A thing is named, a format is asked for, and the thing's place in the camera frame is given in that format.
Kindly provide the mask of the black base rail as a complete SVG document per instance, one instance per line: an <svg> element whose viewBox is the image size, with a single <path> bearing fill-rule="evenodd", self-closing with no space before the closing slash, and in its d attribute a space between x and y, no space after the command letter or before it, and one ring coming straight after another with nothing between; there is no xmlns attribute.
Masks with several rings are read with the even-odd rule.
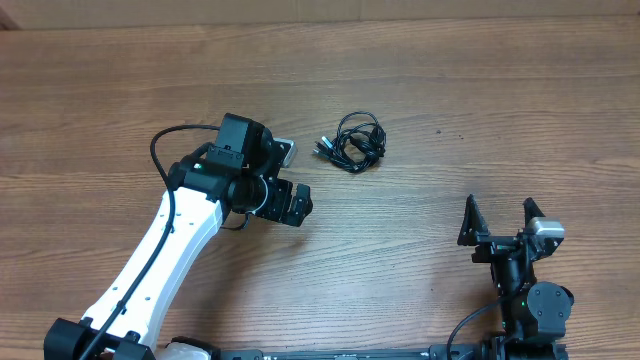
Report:
<svg viewBox="0 0 640 360"><path fill-rule="evenodd" d="M559 359L568 360L564 345L541 347L507 343L499 347L491 340L478 344L431 345L424 349L330 350L265 352L258 349L221 350L209 343L188 337L175 337L155 352L159 360L489 360Z"/></svg>

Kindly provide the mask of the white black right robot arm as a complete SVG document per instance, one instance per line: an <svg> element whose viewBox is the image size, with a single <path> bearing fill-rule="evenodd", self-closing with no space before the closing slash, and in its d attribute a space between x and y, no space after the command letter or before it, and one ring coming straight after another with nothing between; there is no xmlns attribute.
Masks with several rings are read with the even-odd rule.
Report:
<svg viewBox="0 0 640 360"><path fill-rule="evenodd" d="M474 249L474 263L490 266L497 300L471 313L449 335L448 359L566 359L557 341L566 335L574 295L566 287L537 280L533 264L550 257L565 238L559 220L550 218L532 198L523 202L524 227L512 236L493 235L475 197L466 199L457 244ZM498 309L502 330L477 345L455 346L457 333L471 320Z"/></svg>

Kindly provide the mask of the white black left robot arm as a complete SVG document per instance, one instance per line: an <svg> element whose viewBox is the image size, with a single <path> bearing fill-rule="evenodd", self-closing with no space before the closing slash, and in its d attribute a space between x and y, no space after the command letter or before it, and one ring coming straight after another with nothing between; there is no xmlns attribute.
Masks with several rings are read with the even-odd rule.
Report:
<svg viewBox="0 0 640 360"><path fill-rule="evenodd" d="M295 157L294 141L234 114L214 130L214 141L160 172L166 191L148 231L79 321L53 323L43 343L46 360L221 358L215 346L188 337L158 346L166 314L196 258L230 213L298 227L313 203L309 186L278 176Z"/></svg>

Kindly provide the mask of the brown cardboard back panel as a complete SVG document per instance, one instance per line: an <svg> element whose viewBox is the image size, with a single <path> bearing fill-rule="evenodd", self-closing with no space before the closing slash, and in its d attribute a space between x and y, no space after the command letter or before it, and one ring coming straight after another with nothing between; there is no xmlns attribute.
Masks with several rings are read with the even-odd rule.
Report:
<svg viewBox="0 0 640 360"><path fill-rule="evenodd" d="M3 30L616 16L639 0L1 0Z"/></svg>

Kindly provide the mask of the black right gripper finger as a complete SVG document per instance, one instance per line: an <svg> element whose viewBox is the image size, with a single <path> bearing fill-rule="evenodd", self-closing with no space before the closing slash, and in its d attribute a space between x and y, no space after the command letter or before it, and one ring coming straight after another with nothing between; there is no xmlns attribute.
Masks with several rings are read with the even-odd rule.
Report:
<svg viewBox="0 0 640 360"><path fill-rule="evenodd" d="M524 225L527 231L539 231L541 223L546 219L542 210L538 207L532 197L528 197L523 202Z"/></svg>
<svg viewBox="0 0 640 360"><path fill-rule="evenodd" d="M474 195L470 194L466 199L464 218L457 244L460 246L475 246L481 242L481 238L488 236L488 225L480 213Z"/></svg>

